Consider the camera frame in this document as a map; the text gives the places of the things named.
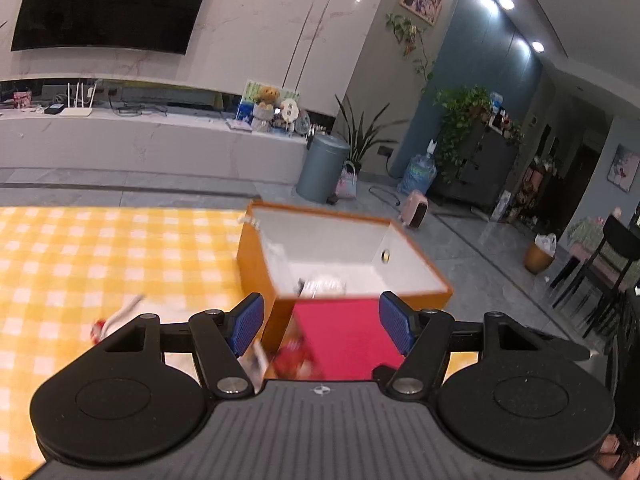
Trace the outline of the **white plastic bag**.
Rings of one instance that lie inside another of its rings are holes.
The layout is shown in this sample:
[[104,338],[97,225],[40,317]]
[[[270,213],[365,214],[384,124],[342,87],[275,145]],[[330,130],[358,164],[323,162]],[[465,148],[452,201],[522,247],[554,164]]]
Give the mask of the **white plastic bag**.
[[303,298],[337,297],[346,294],[346,283],[332,275],[317,275],[298,281],[298,296]]

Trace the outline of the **silver foil pouch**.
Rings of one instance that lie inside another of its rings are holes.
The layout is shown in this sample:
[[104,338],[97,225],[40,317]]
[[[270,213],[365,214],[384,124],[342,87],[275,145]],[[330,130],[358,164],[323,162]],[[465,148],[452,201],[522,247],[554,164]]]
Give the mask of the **silver foil pouch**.
[[238,359],[255,392],[259,392],[269,367],[268,356],[258,339]]

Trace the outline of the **red Wonderlab box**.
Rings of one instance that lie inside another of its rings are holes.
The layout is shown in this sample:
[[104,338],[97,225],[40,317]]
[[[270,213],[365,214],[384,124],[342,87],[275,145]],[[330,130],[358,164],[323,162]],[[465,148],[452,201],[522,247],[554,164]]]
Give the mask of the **red Wonderlab box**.
[[369,380],[404,358],[378,318],[375,299],[296,302],[271,368],[279,379]]

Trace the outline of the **white cloth towel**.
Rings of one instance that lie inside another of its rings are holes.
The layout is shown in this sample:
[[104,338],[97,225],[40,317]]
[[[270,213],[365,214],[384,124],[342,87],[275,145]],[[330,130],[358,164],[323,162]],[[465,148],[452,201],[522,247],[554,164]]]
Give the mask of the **white cloth towel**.
[[104,318],[106,325],[103,339],[142,314],[155,314],[160,319],[160,322],[165,324],[184,323],[191,315],[191,313],[186,310],[186,307],[175,306],[174,304],[158,304],[145,295],[138,295],[111,316]]

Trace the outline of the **orange cardboard box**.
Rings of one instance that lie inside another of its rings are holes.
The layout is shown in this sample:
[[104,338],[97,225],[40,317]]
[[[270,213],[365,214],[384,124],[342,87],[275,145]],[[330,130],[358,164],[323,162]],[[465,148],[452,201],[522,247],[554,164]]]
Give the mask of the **orange cardboard box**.
[[[393,292],[414,310],[441,309],[454,289],[406,231],[385,218],[254,202],[247,206],[236,261],[244,292],[265,303],[259,341],[276,356],[296,302],[375,299]],[[332,275],[337,297],[298,296],[299,280]]]

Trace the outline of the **pink small heater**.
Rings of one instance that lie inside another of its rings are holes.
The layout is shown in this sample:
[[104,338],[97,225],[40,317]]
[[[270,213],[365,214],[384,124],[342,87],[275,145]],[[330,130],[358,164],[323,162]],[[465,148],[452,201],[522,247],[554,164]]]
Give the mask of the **pink small heater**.
[[406,228],[419,229],[428,211],[428,200],[418,190],[413,190],[402,204],[399,221]]

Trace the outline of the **red strawberry plush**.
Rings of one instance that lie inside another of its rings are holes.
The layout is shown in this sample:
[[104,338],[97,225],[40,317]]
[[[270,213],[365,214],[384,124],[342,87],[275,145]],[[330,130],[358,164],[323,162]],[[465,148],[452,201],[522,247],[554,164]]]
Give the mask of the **red strawberry plush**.
[[98,344],[104,337],[106,321],[100,318],[94,322],[90,330],[90,340],[93,344]]

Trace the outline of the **orange waste basket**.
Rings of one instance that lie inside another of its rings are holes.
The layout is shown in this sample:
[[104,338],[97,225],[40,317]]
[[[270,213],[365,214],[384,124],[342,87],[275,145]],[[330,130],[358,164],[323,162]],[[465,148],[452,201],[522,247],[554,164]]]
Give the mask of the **orange waste basket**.
[[535,242],[531,242],[524,257],[524,266],[529,273],[537,275],[547,270],[553,260],[552,255],[542,250]]

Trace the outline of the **white tv console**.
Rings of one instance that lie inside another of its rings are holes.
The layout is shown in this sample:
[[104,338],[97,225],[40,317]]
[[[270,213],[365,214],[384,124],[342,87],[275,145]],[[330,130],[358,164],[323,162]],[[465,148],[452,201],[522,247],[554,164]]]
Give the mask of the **white tv console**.
[[162,114],[87,117],[30,110],[1,114],[3,168],[64,168],[183,174],[293,184],[306,142],[234,131],[222,119]]

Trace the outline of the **black cabinet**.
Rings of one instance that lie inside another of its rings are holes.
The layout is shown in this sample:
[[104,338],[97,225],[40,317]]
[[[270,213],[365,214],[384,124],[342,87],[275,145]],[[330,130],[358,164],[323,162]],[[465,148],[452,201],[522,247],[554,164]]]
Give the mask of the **black cabinet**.
[[462,144],[462,165],[439,171],[430,193],[445,202],[495,207],[520,148],[483,124]]

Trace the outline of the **black dining chair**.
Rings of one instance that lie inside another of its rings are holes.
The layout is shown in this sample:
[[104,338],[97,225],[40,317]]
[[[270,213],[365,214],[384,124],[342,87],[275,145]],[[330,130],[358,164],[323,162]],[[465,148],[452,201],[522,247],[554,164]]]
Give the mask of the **black dining chair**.
[[614,321],[626,290],[639,283],[639,228],[627,226],[619,212],[616,208],[606,218],[580,220],[568,229],[570,258],[550,284],[555,288],[573,277],[553,309],[578,292],[583,282],[600,294],[585,317],[585,337]]

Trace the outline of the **yellow checkered tablecloth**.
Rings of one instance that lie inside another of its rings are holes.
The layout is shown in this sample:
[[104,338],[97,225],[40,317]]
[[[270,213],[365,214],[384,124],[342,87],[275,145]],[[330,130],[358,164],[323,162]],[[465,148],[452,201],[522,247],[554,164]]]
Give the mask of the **yellow checkered tablecloth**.
[[231,309],[248,292],[236,256],[244,210],[6,207],[1,211],[1,474],[41,454],[36,389],[89,349],[90,330],[135,296]]

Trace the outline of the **tall leaf plant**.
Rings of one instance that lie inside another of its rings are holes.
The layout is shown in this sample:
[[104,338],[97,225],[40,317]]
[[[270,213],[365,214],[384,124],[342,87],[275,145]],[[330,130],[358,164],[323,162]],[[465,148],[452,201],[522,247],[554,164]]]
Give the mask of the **tall leaf plant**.
[[366,122],[364,113],[355,112],[348,96],[344,96],[343,101],[337,100],[337,104],[341,122],[338,124],[338,129],[334,131],[334,136],[338,136],[349,145],[347,160],[354,166],[357,174],[362,168],[364,156],[371,150],[382,145],[398,143],[397,140],[386,136],[386,132],[390,128],[404,126],[409,122],[408,119],[380,122],[390,103],[384,105],[370,122]]

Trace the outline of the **white router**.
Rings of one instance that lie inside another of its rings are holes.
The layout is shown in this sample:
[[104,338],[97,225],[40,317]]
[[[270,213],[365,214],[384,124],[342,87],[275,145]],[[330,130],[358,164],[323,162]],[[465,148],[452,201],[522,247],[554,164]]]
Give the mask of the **white router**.
[[89,117],[93,112],[96,84],[78,82],[74,88],[68,88],[67,101],[60,115],[65,117]]

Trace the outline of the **black television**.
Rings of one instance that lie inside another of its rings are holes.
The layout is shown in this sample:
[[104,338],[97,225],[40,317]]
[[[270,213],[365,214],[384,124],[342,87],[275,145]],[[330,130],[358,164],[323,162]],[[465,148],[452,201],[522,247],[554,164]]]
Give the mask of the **black television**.
[[203,0],[22,0],[12,49],[124,48],[184,55]]

